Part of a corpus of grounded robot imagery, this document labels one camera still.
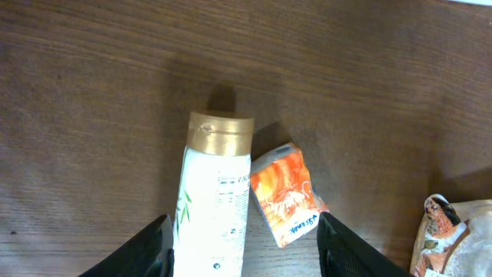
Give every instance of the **bottle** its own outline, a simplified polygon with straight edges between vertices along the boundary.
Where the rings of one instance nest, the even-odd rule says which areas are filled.
[[[254,119],[192,112],[174,223],[175,277],[241,276]]]

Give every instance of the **small orange and white packet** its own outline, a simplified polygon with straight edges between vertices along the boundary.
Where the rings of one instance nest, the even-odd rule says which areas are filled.
[[[251,188],[280,248],[314,229],[320,213],[328,211],[313,190],[302,151],[293,143],[253,162]]]

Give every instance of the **snack packet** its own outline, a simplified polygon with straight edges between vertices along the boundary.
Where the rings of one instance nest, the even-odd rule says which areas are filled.
[[[492,275],[492,200],[450,204],[442,195],[424,203],[411,273],[427,276]]]
[[[314,229],[320,212],[328,211],[313,190],[301,150],[293,143],[253,162],[251,188],[280,248]]]

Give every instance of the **gold bottle cap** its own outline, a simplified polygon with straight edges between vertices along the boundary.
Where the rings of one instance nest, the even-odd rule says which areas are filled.
[[[186,144],[212,155],[249,155],[254,119],[230,112],[191,112]]]

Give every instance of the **tabletop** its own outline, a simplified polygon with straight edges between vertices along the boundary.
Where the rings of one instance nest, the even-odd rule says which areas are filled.
[[[492,8],[438,0],[2,1],[0,275],[78,275],[174,215],[188,115],[299,145],[407,268],[425,198],[492,198]],[[243,276],[319,276],[250,201]]]

